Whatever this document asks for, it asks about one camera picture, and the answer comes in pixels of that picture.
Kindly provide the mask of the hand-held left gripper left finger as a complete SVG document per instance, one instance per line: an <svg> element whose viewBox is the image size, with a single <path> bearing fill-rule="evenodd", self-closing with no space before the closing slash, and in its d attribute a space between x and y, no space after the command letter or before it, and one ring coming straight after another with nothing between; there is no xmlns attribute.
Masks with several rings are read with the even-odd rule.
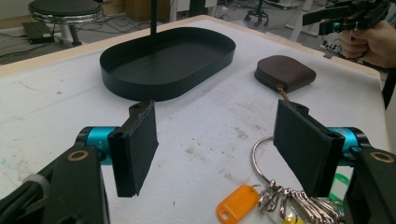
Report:
<svg viewBox="0 0 396 224"><path fill-rule="evenodd" d="M118 196L138 195L159 145L154 102L132 105L129 118L107 140Z"/></svg>

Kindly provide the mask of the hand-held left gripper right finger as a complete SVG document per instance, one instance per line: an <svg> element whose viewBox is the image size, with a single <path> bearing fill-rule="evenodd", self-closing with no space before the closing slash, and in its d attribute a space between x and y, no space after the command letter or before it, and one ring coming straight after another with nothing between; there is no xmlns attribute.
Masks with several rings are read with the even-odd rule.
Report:
<svg viewBox="0 0 396 224"><path fill-rule="evenodd" d="M327 197L345 137L309 115L309 109L279 100L273 142L308 197Z"/></svg>

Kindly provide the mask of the brown leather pouch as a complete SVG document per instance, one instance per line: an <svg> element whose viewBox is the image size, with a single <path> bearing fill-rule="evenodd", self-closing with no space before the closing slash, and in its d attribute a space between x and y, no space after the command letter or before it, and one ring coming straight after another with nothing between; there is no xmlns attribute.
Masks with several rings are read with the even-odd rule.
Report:
<svg viewBox="0 0 396 224"><path fill-rule="evenodd" d="M254 77L261 84L276 91L288 102L289 92L309 85L316 76L313 69L284 55L274 55L259 60L254 72Z"/></svg>

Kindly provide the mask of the black oval tray with stand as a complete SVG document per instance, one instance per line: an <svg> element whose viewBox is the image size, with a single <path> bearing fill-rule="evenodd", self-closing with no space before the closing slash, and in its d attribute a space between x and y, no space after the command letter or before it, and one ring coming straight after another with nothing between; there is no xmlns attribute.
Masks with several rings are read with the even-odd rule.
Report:
<svg viewBox="0 0 396 224"><path fill-rule="evenodd" d="M102 79L114 94L157 102L177 98L233 61L230 37L198 27L157 30L158 0L151 0L150 32L106 49Z"/></svg>

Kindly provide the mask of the key bunch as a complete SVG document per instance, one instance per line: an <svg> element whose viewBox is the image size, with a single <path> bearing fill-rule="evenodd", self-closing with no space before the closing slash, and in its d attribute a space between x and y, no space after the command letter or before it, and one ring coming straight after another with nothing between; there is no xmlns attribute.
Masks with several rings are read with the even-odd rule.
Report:
<svg viewBox="0 0 396 224"><path fill-rule="evenodd" d="M285 188L264 175L256 152L261 144L272 139L272 136L260 139L250 153L253 170L262 183L241 185L223 199L216 208L218 220L222 224L237 224L257 208L278 224L347 224L342 200L333 193L328 197L308 197L303 190Z"/></svg>

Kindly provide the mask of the black wheeled chair base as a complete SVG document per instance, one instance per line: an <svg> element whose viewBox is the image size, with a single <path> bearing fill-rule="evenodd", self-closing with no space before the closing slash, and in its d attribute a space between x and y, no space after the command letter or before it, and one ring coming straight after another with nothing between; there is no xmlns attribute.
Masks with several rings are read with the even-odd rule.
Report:
<svg viewBox="0 0 396 224"><path fill-rule="evenodd" d="M245 21L251 21L252 18L256 18L257 20L253 23L255 27L258 27L261 24L264 27L267 27L269 23L269 16L262 7L263 1L264 0L259 0L257 7L255 9L249 10L245 17Z"/></svg>

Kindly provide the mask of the white table cover sheet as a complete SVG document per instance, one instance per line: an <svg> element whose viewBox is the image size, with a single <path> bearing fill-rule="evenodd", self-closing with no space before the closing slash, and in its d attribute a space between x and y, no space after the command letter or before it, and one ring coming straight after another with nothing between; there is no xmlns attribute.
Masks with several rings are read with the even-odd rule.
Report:
<svg viewBox="0 0 396 224"><path fill-rule="evenodd" d="M313 118L355 127L389 148L379 74L370 68L208 17L188 20L230 37L232 63L184 95L155 106L159 146L138 196L120 198L105 167L112 224L214 224L216 208L256 184L251 147L272 134L277 94L259 83L258 60L287 55L317 74L291 94ZM57 158L87 126L119 126L129 101L103 84L99 58L109 40L0 66L0 199Z"/></svg>

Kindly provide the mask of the black box on floor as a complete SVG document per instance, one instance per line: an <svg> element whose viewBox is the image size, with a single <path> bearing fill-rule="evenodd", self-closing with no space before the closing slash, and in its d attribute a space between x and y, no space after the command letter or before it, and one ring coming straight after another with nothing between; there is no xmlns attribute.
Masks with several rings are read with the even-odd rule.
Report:
<svg viewBox="0 0 396 224"><path fill-rule="evenodd" d="M54 41L50 28L43 22L24 22L22 27L29 43L32 45L52 43Z"/></svg>

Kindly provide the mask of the black round stool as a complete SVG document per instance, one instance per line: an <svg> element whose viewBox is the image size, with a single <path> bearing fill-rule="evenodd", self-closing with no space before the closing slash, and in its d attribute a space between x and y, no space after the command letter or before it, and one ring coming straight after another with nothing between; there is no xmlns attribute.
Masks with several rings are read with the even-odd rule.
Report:
<svg viewBox="0 0 396 224"><path fill-rule="evenodd" d="M61 41L80 46L77 24L96 21L103 17L104 10L95 0L34 0L28 5L30 15L37 21L60 26Z"/></svg>

